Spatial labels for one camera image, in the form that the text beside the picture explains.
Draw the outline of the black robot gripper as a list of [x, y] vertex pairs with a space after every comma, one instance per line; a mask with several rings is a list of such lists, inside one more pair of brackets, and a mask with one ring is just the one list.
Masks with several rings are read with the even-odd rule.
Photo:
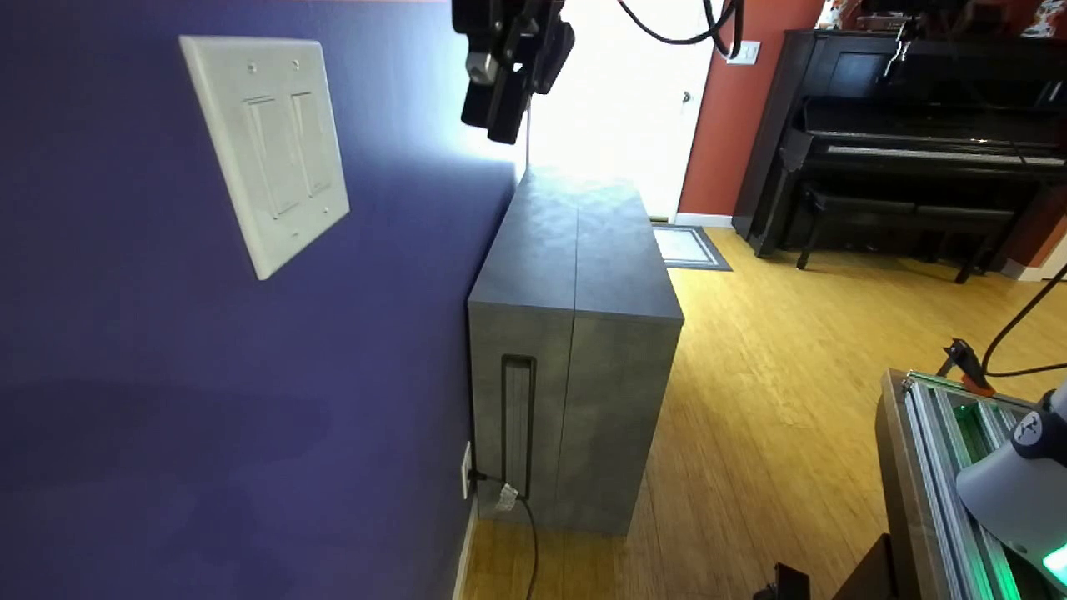
[[529, 78], [535, 92], [551, 92], [570, 49], [572, 28], [562, 19], [567, 0], [449, 0], [449, 23], [467, 39], [467, 98], [461, 121], [491, 128], [486, 138], [515, 143], [529, 92], [515, 86], [497, 105], [497, 82], [515, 72]]

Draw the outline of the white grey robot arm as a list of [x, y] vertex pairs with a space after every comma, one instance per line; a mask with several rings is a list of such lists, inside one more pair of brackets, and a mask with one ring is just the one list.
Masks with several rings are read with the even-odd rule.
[[[622, 537], [663, 432], [682, 307], [629, 187], [528, 176], [467, 297], [472, 497], [555, 529]], [[887, 380], [878, 413], [889, 550], [929, 600], [1064, 587], [1064, 398]]]

